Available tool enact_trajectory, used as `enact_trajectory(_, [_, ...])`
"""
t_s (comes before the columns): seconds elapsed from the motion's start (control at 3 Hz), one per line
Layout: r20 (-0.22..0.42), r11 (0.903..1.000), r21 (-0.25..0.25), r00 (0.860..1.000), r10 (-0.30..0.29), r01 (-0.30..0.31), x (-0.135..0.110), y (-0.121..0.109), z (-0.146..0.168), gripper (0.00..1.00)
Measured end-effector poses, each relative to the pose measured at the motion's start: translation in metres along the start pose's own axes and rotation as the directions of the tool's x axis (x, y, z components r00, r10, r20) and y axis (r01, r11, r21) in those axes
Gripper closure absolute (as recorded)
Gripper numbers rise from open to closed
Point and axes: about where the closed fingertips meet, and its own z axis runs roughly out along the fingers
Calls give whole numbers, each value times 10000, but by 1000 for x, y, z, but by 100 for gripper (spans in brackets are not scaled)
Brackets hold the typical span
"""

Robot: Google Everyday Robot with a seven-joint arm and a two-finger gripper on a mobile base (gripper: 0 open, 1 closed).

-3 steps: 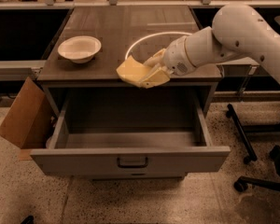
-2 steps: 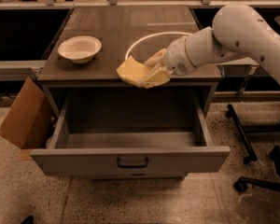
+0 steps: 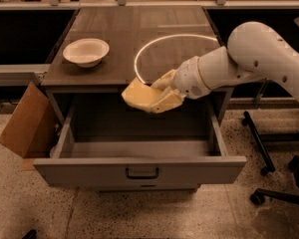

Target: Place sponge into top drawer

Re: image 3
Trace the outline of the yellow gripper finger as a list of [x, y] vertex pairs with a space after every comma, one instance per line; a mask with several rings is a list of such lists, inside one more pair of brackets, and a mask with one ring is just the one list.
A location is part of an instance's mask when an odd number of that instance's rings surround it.
[[168, 87], [174, 87], [173, 78], [176, 73], [175, 69], [172, 69], [157, 79], [154, 83], [151, 84], [152, 88], [164, 90]]
[[185, 95], [178, 89], [167, 87], [157, 98], [149, 103], [149, 111], [154, 114], [164, 113], [180, 107]]

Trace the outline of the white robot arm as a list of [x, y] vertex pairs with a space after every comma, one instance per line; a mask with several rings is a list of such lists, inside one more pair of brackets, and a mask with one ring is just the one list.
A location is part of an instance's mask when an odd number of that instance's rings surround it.
[[225, 46], [183, 62], [152, 85], [195, 100], [220, 87], [263, 79], [278, 84], [299, 103], [299, 53], [269, 26], [246, 22], [231, 32]]

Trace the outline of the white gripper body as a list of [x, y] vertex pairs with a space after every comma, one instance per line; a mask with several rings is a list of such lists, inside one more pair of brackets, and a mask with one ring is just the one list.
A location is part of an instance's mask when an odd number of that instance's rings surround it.
[[199, 70], [199, 57], [195, 56], [178, 67], [173, 77], [173, 85], [192, 100], [210, 94], [210, 89], [206, 86]]

